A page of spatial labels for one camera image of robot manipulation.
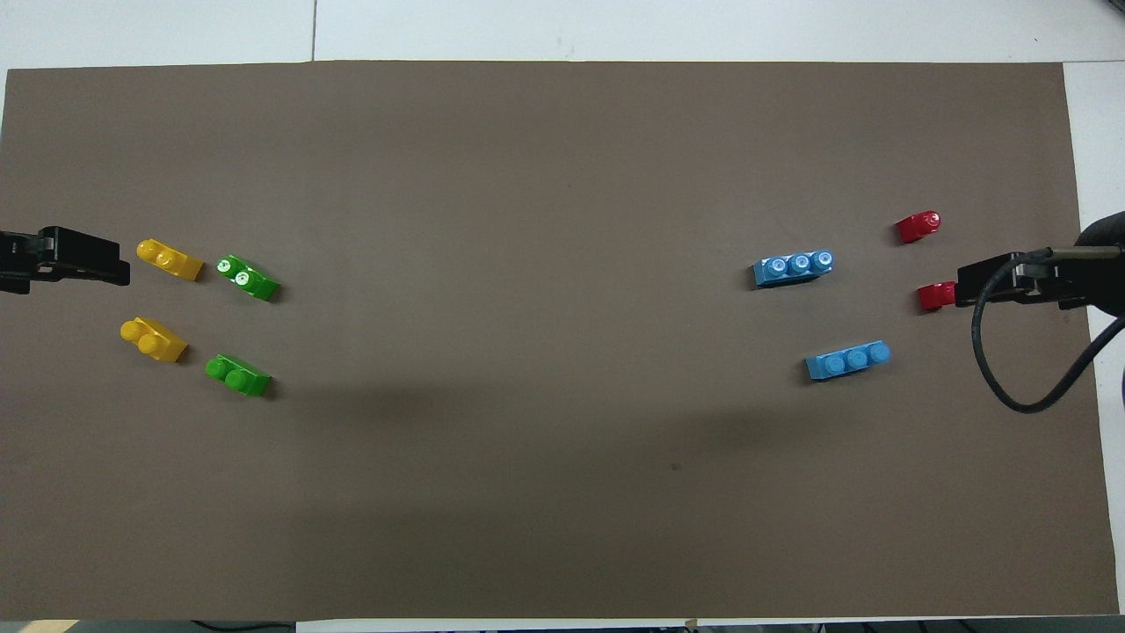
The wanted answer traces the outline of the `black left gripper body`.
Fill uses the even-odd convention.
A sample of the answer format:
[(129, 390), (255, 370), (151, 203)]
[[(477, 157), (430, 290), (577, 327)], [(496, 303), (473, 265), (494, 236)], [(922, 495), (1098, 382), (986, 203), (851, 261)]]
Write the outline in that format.
[(32, 293), (32, 281), (40, 268), (40, 246), (37, 234), (1, 232), (1, 291)]

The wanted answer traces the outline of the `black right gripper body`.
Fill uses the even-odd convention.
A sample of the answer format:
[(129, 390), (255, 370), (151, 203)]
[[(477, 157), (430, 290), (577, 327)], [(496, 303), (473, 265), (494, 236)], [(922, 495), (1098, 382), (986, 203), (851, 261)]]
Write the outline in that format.
[(1077, 260), (1052, 259), (1048, 248), (1026, 252), (1020, 275), (1030, 281), (1030, 289), (1020, 298), (1020, 305), (1056, 305), (1060, 311), (1082, 308), (1086, 305), (1082, 288), (1082, 269)]

